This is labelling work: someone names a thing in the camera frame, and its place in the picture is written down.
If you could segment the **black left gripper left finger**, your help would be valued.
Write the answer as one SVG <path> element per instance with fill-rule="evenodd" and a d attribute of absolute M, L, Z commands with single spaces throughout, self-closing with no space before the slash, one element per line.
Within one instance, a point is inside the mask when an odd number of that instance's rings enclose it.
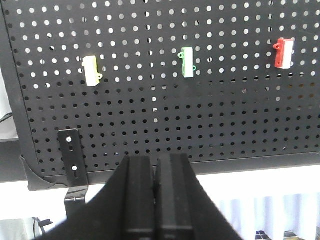
<path fill-rule="evenodd" d="M 147 156 L 126 156 L 101 191 L 42 240 L 154 240 L 154 173 Z"/>

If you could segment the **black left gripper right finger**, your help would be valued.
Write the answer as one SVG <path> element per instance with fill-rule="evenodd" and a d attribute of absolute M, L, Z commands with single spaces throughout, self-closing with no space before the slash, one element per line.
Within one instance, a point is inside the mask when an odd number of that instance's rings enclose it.
<path fill-rule="evenodd" d="M 186 154 L 162 155 L 155 174 L 157 240 L 239 240 L 210 199 Z"/>

